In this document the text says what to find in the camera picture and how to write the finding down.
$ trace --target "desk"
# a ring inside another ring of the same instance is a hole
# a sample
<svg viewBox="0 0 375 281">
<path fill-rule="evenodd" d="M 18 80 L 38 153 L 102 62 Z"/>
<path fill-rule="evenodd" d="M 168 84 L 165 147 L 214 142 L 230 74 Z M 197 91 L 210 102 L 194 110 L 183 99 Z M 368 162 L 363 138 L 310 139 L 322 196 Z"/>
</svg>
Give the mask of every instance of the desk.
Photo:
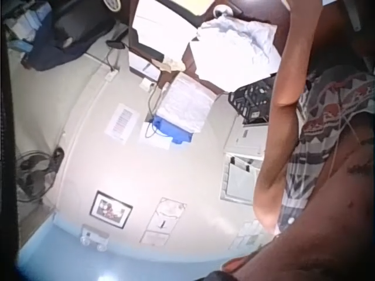
<svg viewBox="0 0 375 281">
<path fill-rule="evenodd" d="M 168 2 L 166 0 L 161 0 L 160 2 L 167 2 L 168 6 L 173 5 L 173 2 Z M 285 9 L 280 0 L 262 0 L 262 1 L 247 1 L 247 0 L 215 0 L 214 4 L 206 11 L 202 16 L 193 16 L 188 21 L 196 27 L 200 26 L 203 22 L 213 19 L 213 7 L 218 4 L 228 4 L 228 2 L 233 3 L 242 14 L 236 15 L 235 17 L 250 21 L 257 20 L 261 22 L 271 23 L 277 25 L 277 31 L 275 34 L 274 45 L 281 54 L 284 50 L 285 42 L 287 41 L 288 31 L 289 31 L 289 12 Z M 130 16 L 129 16 L 129 48 L 130 51 L 140 55 L 141 57 L 151 61 L 151 59 L 162 60 L 162 57 L 153 57 L 150 55 L 147 48 L 138 42 L 137 31 L 132 28 L 132 23 L 134 20 L 135 11 L 137 9 L 138 0 L 130 0 Z M 182 15 L 186 13 L 183 9 L 175 5 L 173 10 L 178 14 Z M 318 50 L 322 46 L 342 38 L 343 31 L 345 28 L 346 15 L 341 12 L 337 3 L 333 3 L 324 7 L 321 18 L 319 20 L 318 28 L 315 34 L 315 40 L 313 44 L 313 50 Z M 186 51 L 183 55 L 182 61 L 185 63 L 186 70 L 185 73 L 195 80 L 199 81 L 202 85 L 206 86 L 216 94 L 223 92 L 222 89 L 215 86 L 211 82 L 201 80 L 195 74 L 196 66 L 194 63 L 193 54 L 188 45 Z M 175 73 L 162 72 L 159 81 L 159 86 L 163 87 L 166 82 L 171 82 L 173 78 L 177 75 Z"/>
</svg>

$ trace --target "skin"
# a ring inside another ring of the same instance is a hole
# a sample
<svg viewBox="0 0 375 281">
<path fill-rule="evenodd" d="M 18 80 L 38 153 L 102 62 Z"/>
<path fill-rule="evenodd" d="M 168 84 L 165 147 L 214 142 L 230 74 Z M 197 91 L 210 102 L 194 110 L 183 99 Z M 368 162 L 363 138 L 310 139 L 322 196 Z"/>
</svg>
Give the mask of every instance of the skin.
<svg viewBox="0 0 375 281">
<path fill-rule="evenodd" d="M 271 102 L 265 159 L 254 212 L 274 232 L 285 187 L 285 165 L 298 138 L 296 102 L 303 90 L 319 0 L 289 0 L 291 27 Z M 361 280 L 360 260 L 373 248 L 373 116 L 358 114 L 340 135 L 302 215 L 257 254 L 223 266 L 238 281 Z"/>
</svg>

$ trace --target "barcode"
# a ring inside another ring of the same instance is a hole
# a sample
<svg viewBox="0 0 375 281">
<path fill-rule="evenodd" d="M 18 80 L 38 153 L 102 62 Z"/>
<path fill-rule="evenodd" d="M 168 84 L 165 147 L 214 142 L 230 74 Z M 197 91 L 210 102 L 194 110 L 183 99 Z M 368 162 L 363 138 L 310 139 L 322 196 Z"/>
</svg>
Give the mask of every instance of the barcode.
<svg viewBox="0 0 375 281">
<path fill-rule="evenodd" d="M 129 120 L 132 117 L 132 113 L 126 109 L 122 110 L 122 113 L 116 120 L 116 124 L 113 126 L 112 135 L 115 138 L 120 138 L 128 125 Z"/>
</svg>

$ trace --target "patterned shirt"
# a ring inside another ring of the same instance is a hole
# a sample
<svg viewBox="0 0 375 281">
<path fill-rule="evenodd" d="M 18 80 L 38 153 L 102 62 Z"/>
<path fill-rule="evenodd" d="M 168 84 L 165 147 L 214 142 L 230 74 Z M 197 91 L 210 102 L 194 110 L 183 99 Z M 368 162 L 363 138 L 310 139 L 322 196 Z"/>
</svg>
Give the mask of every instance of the patterned shirt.
<svg viewBox="0 0 375 281">
<path fill-rule="evenodd" d="M 303 212 L 346 122 L 361 112 L 374 114 L 374 83 L 374 76 L 353 66 L 336 66 L 324 71 L 301 95 L 304 125 L 288 163 L 275 234 L 285 231 Z"/>
</svg>

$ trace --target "picture frame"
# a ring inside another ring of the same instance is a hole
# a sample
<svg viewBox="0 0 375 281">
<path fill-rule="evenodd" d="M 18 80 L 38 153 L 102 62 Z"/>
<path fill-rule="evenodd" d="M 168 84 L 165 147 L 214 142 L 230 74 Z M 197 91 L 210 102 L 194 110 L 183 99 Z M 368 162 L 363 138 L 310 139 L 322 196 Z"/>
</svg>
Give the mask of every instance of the picture frame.
<svg viewBox="0 0 375 281">
<path fill-rule="evenodd" d="M 132 209 L 133 206 L 98 190 L 91 206 L 90 215 L 114 227 L 123 229 Z"/>
</svg>

